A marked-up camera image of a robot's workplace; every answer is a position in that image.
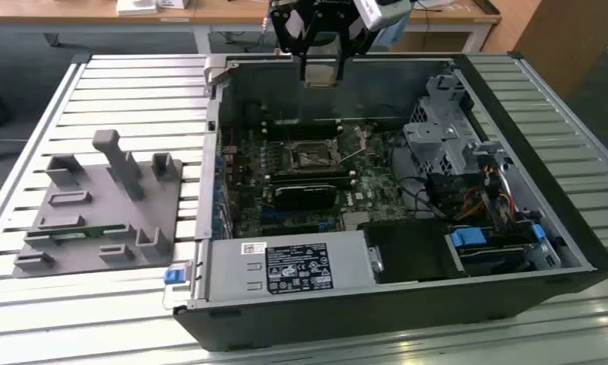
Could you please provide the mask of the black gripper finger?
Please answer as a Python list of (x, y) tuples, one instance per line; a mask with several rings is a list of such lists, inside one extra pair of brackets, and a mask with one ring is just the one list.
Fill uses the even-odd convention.
[(365, 27), (365, 22), (360, 15), (357, 15), (352, 21), (348, 21), (348, 18), (340, 19), (340, 29), (337, 30), (340, 45), (336, 58), (337, 81), (341, 81), (344, 78), (344, 63), (354, 55), (364, 55), (366, 53), (376, 36), (377, 31), (372, 31)]
[(298, 60), (298, 79), (305, 80), (308, 51), (318, 32), (317, 12), (312, 9), (272, 9), (270, 21), (278, 47)]

